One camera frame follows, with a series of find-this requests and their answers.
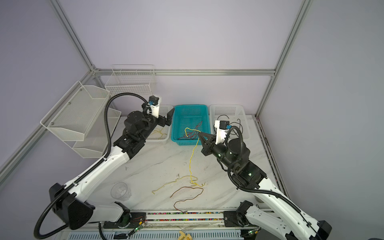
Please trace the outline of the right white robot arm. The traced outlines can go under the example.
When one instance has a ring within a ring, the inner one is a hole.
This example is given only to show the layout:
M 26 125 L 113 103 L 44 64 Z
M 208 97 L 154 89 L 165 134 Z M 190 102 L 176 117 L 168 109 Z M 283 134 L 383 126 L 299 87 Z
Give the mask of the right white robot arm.
M 215 128 L 214 135 L 198 134 L 203 155 L 213 155 L 227 168 L 226 173 L 238 190 L 254 195 L 274 212 L 274 215 L 265 213 L 253 203 L 243 201 L 236 211 L 241 227 L 255 225 L 280 240 L 326 240 L 330 236 L 332 227 L 328 222 L 304 213 L 250 161 L 251 151 L 239 127 L 231 126 L 228 121 L 217 121 Z

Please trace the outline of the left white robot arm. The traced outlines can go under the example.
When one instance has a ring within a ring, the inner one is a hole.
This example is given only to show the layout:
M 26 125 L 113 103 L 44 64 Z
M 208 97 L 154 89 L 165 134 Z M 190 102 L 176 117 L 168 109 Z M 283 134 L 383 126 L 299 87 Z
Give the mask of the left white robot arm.
M 108 123 L 108 111 L 113 100 L 122 96 L 133 96 L 143 101 L 142 110 L 131 112 L 125 120 L 124 133 L 112 142 Z M 38 240 L 49 238 L 58 232 L 70 228 L 77 230 L 88 223 L 128 222 L 130 209 L 119 201 L 112 204 L 89 202 L 90 195 L 116 169 L 131 160 L 144 146 L 147 138 L 156 126 L 170 126 L 175 110 L 167 115 L 159 114 L 161 99 L 150 96 L 148 100 L 135 93 L 120 93 L 111 97 L 104 109 L 104 125 L 107 135 L 107 147 L 101 158 L 76 178 L 64 185 L 54 184 L 50 190 L 50 204 L 42 212 L 34 228 L 34 237 Z M 64 225 L 47 233 L 40 232 L 48 213 L 53 211 Z

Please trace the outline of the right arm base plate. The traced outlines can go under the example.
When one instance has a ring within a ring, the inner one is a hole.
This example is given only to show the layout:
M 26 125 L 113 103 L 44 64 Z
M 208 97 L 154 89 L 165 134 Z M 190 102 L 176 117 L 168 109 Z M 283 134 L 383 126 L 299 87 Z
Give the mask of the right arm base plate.
M 224 211 L 223 214 L 225 227 L 259 227 L 259 225 L 252 224 L 247 220 L 246 213 L 246 211 Z

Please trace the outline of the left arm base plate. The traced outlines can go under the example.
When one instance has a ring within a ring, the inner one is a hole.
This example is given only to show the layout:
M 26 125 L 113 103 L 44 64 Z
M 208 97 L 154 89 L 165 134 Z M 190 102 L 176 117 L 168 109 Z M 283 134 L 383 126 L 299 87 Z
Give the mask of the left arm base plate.
M 145 212 L 123 213 L 117 222 L 104 222 L 103 229 L 134 229 L 146 220 Z

